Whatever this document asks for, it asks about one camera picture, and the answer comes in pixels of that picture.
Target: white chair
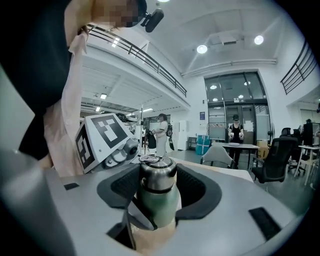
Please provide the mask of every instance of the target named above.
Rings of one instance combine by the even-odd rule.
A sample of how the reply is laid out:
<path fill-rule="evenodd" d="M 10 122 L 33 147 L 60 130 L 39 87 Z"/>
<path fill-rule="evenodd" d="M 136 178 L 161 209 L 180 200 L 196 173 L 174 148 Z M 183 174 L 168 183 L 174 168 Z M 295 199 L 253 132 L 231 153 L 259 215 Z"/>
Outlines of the white chair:
<path fill-rule="evenodd" d="M 235 161 L 228 155 L 224 147 L 219 145 L 213 145 L 208 151 L 201 157 L 200 164 L 204 162 L 211 162 L 213 166 L 214 162 L 220 162 L 228 165 L 229 169 L 232 169 L 235 165 Z"/>

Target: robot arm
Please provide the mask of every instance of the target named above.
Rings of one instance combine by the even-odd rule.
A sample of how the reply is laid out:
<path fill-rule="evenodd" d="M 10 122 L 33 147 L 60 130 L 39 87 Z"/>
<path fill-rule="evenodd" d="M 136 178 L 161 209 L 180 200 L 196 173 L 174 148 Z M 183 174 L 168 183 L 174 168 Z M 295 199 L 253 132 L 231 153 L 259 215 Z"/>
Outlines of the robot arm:
<path fill-rule="evenodd" d="M 139 143 L 114 113 L 87 116 L 75 137 L 83 172 L 101 171 L 130 163 Z"/>

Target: black cap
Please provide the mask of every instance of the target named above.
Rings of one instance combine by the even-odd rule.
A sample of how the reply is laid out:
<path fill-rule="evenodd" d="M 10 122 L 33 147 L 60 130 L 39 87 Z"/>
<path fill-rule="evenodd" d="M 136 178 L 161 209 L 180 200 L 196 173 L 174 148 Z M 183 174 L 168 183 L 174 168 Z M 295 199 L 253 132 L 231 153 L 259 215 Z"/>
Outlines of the black cap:
<path fill-rule="evenodd" d="M 135 0 L 136 4 L 138 5 L 138 16 L 132 17 L 132 22 L 127 22 L 125 27 L 131 28 L 137 25 L 147 13 L 147 2 L 146 0 Z"/>
<path fill-rule="evenodd" d="M 234 114 L 233 117 L 232 117 L 232 119 L 235 120 L 235 121 L 237 121 L 237 120 L 239 120 L 239 116 L 238 116 L 237 114 Z"/>

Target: white pants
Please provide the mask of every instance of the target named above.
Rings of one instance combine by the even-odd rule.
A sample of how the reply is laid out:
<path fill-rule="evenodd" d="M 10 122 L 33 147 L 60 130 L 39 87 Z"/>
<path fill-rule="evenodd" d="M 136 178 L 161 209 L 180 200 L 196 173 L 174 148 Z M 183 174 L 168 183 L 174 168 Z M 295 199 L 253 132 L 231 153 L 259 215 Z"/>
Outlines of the white pants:
<path fill-rule="evenodd" d="M 156 155 L 158 157 L 164 157 L 166 154 L 166 142 L 167 136 L 156 138 Z"/>

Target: desk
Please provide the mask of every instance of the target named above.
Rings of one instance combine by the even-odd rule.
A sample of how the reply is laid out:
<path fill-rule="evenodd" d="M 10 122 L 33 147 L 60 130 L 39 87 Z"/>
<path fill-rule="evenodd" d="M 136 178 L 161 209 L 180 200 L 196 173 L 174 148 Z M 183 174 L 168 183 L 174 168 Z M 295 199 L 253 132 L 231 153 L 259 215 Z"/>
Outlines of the desk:
<path fill-rule="evenodd" d="M 302 160 L 302 156 L 303 156 L 303 150 L 301 150 L 301 154 L 300 154 L 300 159 L 299 159 L 299 162 L 296 166 L 296 169 L 295 169 L 295 173 L 294 173 L 294 177 L 297 176 L 297 173 L 298 173 L 298 169 L 299 169 L 299 166 L 300 164 L 305 164 L 305 165 L 308 165 L 308 170 L 306 172 L 306 178 L 305 178 L 305 182 L 304 182 L 304 185 L 307 185 L 307 182 L 308 182 L 308 178 L 309 178 L 309 175 L 310 175 L 310 171 L 311 171 L 311 166 L 313 165 L 313 163 L 317 162 L 318 159 L 313 159 L 313 151 L 314 150 L 319 150 L 320 147 L 319 146 L 299 146 L 299 148 L 302 148 L 302 149 L 305 149 L 305 150 L 310 150 L 310 157 L 308 160 Z"/>
<path fill-rule="evenodd" d="M 248 150 L 249 151 L 248 167 L 247 167 L 248 169 L 249 169 L 249 165 L 250 165 L 251 151 L 254 152 L 254 151 L 260 149 L 259 146 L 255 146 L 252 144 L 239 144 L 239 146 L 231 146 L 231 145 L 229 145 L 229 143 L 215 142 L 215 143 L 212 143 L 212 145 L 222 146 L 227 149 L 233 148 L 233 149 L 239 149 L 239 150 Z"/>
<path fill-rule="evenodd" d="M 208 166 L 208 165 L 204 165 L 204 164 L 199 164 L 199 163 L 194 163 L 194 162 L 189 162 L 189 161 L 184 161 L 184 160 L 180 160 L 177 158 L 173 158 L 170 157 L 172 160 L 174 160 L 177 164 L 182 164 L 184 166 L 195 166 L 195 167 L 200 167 L 206 170 L 210 170 L 210 171 L 215 171 L 215 172 L 219 172 L 222 174 L 226 174 L 226 175 L 231 175 L 231 176 L 235 176 L 238 178 L 242 178 L 245 179 L 247 181 L 250 182 L 254 182 L 249 174 L 249 172 L 247 170 L 235 170 L 235 169 L 227 169 L 227 168 L 220 168 L 220 167 L 215 167 L 215 166 Z"/>

